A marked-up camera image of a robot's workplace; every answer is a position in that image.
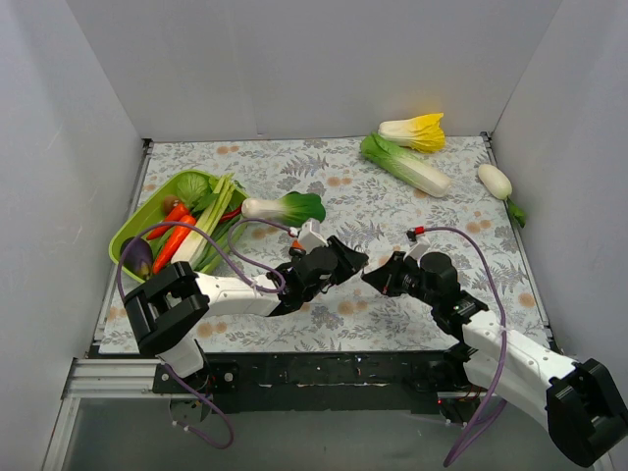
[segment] black mount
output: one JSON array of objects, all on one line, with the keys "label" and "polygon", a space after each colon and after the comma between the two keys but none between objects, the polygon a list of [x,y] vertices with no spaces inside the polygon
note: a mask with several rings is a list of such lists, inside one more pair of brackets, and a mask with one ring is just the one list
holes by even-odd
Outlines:
[{"label": "black mount", "polygon": [[177,262],[125,296],[139,353],[156,356],[181,341],[209,309],[189,263]]},{"label": "black mount", "polygon": [[574,463],[589,467],[628,433],[628,410],[610,373],[599,361],[576,363],[548,388],[548,431]]},{"label": "black mount", "polygon": [[[209,388],[201,388],[205,374],[194,385],[213,394],[226,413],[331,409],[438,414],[439,392],[462,392],[467,386],[452,381],[444,353],[435,350],[206,353],[205,359]],[[164,373],[158,366],[154,393],[185,393]]]}]

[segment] white radish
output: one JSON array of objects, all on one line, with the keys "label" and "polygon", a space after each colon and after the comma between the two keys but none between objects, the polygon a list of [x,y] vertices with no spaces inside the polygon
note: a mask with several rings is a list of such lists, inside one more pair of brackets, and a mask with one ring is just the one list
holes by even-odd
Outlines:
[{"label": "white radish", "polygon": [[497,199],[506,202],[508,214],[522,228],[526,225],[526,213],[510,199],[512,183],[508,177],[497,167],[482,164],[478,169],[478,177],[487,190]]},{"label": "white radish", "polygon": [[495,198],[506,199],[512,194],[512,184],[510,180],[497,167],[482,164],[478,169],[478,177]]}]

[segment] gray floor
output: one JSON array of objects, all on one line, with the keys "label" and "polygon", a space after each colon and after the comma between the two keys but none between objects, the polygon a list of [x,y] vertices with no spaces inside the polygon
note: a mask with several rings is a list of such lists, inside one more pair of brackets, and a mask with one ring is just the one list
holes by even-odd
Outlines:
[{"label": "gray floor", "polygon": [[[255,412],[232,418],[235,444],[218,451],[173,428],[167,400],[84,399],[64,471],[438,470],[460,433],[403,411]],[[201,428],[217,439],[226,435],[215,416]],[[450,469],[582,468],[562,456],[532,419],[508,406]]]}]

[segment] green leafy vegetable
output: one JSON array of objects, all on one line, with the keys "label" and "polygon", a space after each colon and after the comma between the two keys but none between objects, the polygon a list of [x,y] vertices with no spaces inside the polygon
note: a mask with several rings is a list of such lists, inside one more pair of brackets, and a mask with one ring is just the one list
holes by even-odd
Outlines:
[{"label": "green leafy vegetable", "polygon": [[213,191],[207,191],[205,195],[198,200],[196,206],[194,206],[194,213],[197,211],[203,211],[207,206],[212,204],[218,199],[218,194]]},{"label": "green leafy vegetable", "polygon": [[445,196],[451,179],[443,172],[421,162],[412,152],[372,133],[360,145],[362,154],[404,182],[432,196]]},{"label": "green leafy vegetable", "polygon": [[234,185],[237,186],[242,191],[244,191],[244,186],[242,186],[242,183],[238,182],[237,180],[234,180]]},{"label": "green leafy vegetable", "polygon": [[318,194],[297,191],[275,200],[246,198],[242,214],[246,218],[278,219],[290,226],[301,226],[310,218],[323,222],[327,215]]},{"label": "green leafy vegetable", "polygon": [[516,221],[516,223],[521,226],[521,229],[526,227],[526,212],[521,209],[519,206],[514,204],[510,198],[506,200],[506,208],[508,209],[508,214],[510,217]]},{"label": "green leafy vegetable", "polygon": [[177,183],[177,196],[187,208],[193,208],[209,189],[206,178],[198,174],[185,174]]}]

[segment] green plastic tray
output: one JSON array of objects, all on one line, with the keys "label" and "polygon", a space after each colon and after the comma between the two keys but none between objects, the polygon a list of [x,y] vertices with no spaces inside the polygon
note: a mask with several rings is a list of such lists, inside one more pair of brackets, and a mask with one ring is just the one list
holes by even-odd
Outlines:
[{"label": "green plastic tray", "polygon": [[[109,242],[109,258],[111,258],[111,260],[115,264],[118,264],[118,261],[120,260],[120,248],[122,247],[122,242],[127,240],[129,237],[136,236],[143,229],[146,229],[147,227],[164,220],[166,216],[161,210],[161,202],[167,194],[175,194],[177,192],[177,183],[179,182],[179,179],[186,174],[197,174],[202,175],[203,177],[207,177],[212,187],[215,186],[218,182],[217,177],[211,174],[207,174],[205,172],[201,172],[199,170],[184,170],[174,175],[171,179],[164,183],[161,188],[155,191],[155,193],[148,199],[148,201],[142,204],[141,207],[137,211],[135,211],[131,218],[120,228],[120,230]],[[234,195],[232,196],[230,205],[232,207],[239,206],[242,201],[244,201],[244,199],[246,199],[247,197],[248,195],[244,191],[236,188],[234,191]],[[234,241],[240,238],[240,236],[244,232],[244,226],[245,225],[242,225],[235,230]],[[220,264],[221,260],[222,259],[220,257],[217,257],[209,265],[203,268],[202,272],[207,274],[213,272]],[[123,267],[123,270],[134,280],[143,283],[142,278],[134,275],[126,267]]]}]

